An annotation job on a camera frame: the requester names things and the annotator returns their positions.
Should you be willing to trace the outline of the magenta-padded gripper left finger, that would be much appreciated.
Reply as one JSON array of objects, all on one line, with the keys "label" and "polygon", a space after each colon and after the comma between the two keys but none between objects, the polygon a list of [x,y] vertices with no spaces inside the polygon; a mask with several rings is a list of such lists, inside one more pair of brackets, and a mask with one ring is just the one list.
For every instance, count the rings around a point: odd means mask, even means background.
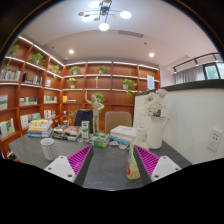
[{"label": "magenta-padded gripper left finger", "polygon": [[93,154],[93,146],[89,145],[68,157],[60,155],[45,168],[45,171],[82,186]]}]

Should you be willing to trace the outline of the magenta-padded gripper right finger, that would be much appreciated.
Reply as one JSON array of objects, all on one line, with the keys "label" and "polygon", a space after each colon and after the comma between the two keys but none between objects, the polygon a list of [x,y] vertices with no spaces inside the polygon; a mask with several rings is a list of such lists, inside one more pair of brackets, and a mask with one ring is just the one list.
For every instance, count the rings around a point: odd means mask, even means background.
[{"label": "magenta-padded gripper right finger", "polygon": [[134,147],[134,157],[144,185],[180,170],[180,167],[168,156],[159,157],[139,146]]}]

